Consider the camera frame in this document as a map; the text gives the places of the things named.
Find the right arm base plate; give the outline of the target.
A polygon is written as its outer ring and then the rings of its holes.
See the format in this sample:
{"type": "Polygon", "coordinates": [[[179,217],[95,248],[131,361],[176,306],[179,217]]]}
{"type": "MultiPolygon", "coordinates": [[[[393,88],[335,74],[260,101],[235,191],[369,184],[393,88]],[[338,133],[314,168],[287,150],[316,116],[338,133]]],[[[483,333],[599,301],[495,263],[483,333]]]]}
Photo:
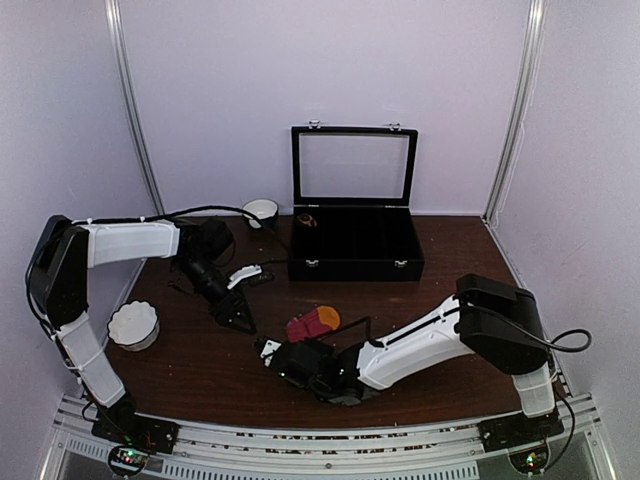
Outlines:
{"type": "Polygon", "coordinates": [[[564,432],[557,406],[541,416],[527,417],[520,412],[483,420],[477,428],[487,453],[541,442],[564,432]]]}

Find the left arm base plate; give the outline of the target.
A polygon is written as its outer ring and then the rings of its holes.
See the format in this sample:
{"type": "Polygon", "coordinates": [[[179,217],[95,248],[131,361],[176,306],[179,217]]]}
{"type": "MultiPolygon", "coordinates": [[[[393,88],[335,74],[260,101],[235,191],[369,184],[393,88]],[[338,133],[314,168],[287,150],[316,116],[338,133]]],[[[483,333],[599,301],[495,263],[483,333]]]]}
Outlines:
{"type": "Polygon", "coordinates": [[[109,409],[97,406],[93,436],[149,453],[171,454],[179,433],[172,421],[137,414],[131,405],[109,409]]]}

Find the black tan argyle sock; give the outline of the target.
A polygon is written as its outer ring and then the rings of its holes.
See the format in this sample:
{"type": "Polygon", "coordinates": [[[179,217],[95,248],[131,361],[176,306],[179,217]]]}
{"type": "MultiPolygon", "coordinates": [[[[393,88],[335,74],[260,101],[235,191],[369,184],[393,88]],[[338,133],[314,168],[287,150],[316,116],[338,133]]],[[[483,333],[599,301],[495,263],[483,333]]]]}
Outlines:
{"type": "Polygon", "coordinates": [[[316,228],[317,220],[309,213],[300,213],[295,216],[294,224],[299,228],[316,228]]]}

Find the maroon orange-toed sock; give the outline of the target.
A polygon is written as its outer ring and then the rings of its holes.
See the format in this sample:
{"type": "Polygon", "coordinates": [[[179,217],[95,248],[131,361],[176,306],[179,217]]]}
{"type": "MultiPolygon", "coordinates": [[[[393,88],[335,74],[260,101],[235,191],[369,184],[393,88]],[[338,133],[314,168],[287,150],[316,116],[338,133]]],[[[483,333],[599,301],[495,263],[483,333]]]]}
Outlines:
{"type": "Polygon", "coordinates": [[[289,342],[298,342],[335,331],[340,325],[341,317],[335,308],[318,306],[302,316],[292,318],[285,332],[289,342]]]}

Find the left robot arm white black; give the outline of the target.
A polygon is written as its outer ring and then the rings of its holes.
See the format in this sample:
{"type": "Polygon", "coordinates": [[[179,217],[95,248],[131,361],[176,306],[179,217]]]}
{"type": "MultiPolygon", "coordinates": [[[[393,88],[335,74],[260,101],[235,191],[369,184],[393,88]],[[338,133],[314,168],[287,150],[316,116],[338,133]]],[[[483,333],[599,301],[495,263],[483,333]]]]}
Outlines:
{"type": "Polygon", "coordinates": [[[97,423],[123,444],[145,431],[134,401],[113,370],[89,321],[88,271],[130,260],[171,258],[221,326],[253,335],[257,329],[241,288],[259,266],[223,275],[216,261],[234,243],[226,223],[180,219],[74,222],[49,218],[25,273],[26,297],[47,337],[98,408],[97,423]]]}

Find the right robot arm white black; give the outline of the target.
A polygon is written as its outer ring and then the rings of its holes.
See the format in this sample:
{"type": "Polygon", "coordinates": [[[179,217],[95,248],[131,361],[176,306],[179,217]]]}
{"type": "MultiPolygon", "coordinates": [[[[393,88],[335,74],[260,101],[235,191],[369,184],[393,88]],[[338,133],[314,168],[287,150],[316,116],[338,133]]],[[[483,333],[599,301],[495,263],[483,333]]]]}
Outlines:
{"type": "Polygon", "coordinates": [[[534,294],[476,274],[457,279],[454,294],[412,323],[340,353],[321,338],[261,337],[255,349],[279,378],[329,404],[358,405],[417,372],[476,354],[511,377],[522,409],[512,423],[519,440],[535,440],[556,408],[534,294]]]}

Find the black display case glass lid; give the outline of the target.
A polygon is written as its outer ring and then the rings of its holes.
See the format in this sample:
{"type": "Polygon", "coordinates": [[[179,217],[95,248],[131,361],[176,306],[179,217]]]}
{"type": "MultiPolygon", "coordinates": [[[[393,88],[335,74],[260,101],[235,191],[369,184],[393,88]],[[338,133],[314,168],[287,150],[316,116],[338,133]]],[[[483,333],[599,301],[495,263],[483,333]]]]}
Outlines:
{"type": "Polygon", "coordinates": [[[419,133],[399,126],[294,126],[288,278],[417,282],[425,258],[410,211],[419,133]],[[309,213],[316,228],[299,228],[309,213]]]}

